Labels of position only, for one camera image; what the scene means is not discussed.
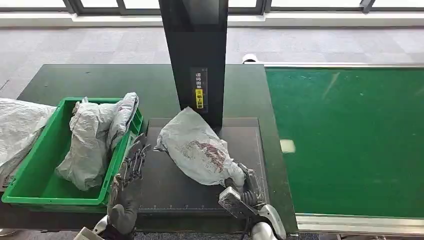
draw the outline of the cable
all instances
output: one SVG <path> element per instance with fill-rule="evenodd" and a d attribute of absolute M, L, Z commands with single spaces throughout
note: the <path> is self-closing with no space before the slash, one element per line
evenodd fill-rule
<path fill-rule="evenodd" d="M 240 236 L 240 240 L 243 240 L 245 238 L 245 235 L 248 233 L 248 228 L 249 228 L 249 224 L 250 224 L 250 217 L 246 218 L 246 225 L 244 226 L 244 230 L 243 233 Z"/>

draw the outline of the sticker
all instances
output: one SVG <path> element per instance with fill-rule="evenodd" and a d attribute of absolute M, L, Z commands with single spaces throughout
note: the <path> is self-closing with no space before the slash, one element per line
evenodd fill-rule
<path fill-rule="evenodd" d="M 208 113 L 208 68 L 192 67 L 191 83 L 194 95 L 194 110 L 201 114 Z"/>
<path fill-rule="evenodd" d="M 203 109 L 203 89 L 196 89 L 195 95 L 197 109 Z"/>

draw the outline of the white object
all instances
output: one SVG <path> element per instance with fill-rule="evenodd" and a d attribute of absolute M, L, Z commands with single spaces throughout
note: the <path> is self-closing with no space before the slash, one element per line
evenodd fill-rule
<path fill-rule="evenodd" d="M 224 185 L 232 178 L 236 187 L 244 185 L 245 174 L 230 158 L 227 142 L 190 107 L 162 128 L 155 150 L 167 151 L 179 169 L 200 184 Z"/>
<path fill-rule="evenodd" d="M 258 63 L 259 60 L 258 60 L 258 58 L 256 57 L 255 54 L 248 53 L 248 54 L 246 54 L 246 55 L 243 56 L 243 58 L 241 59 L 241 62 L 243 64 L 246 63 L 246 62 L 248 62 L 248 63 Z"/>
<path fill-rule="evenodd" d="M 108 153 L 127 132 L 138 102 L 134 92 L 114 104 L 92 103 L 87 98 L 77 102 L 69 122 L 70 149 L 56 173 L 82 191 L 101 185 L 109 164 Z"/>
<path fill-rule="evenodd" d="M 83 227 L 73 240 L 104 240 L 88 228 Z"/>
<path fill-rule="evenodd" d="M 285 154 L 293 154 L 296 152 L 296 146 L 293 140 L 281 139 L 279 145 L 281 146 L 281 152 Z"/>
<path fill-rule="evenodd" d="M 128 132 L 130 123 L 139 107 L 139 97 L 135 92 L 130 92 L 116 103 L 116 113 L 107 135 L 107 145 L 115 149 L 119 141 Z"/>
<path fill-rule="evenodd" d="M 277 240 L 271 226 L 264 221 L 260 221 L 253 226 L 251 231 L 251 239 L 252 240 Z"/>
<path fill-rule="evenodd" d="M 30 152 L 56 107 L 0 98 L 0 184 Z"/>

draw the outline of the yellow warning label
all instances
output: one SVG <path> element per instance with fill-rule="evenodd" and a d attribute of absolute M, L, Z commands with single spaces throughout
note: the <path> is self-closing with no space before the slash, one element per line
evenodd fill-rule
<path fill-rule="evenodd" d="M 196 98 L 197 109 L 202 109 L 203 108 L 203 89 L 196 89 L 195 98 Z"/>

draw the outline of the black pole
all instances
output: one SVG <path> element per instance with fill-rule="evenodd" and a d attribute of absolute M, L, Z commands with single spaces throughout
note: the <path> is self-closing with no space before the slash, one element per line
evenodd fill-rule
<path fill-rule="evenodd" d="M 181 109 L 223 121 L 228 0 L 159 0 Z"/>

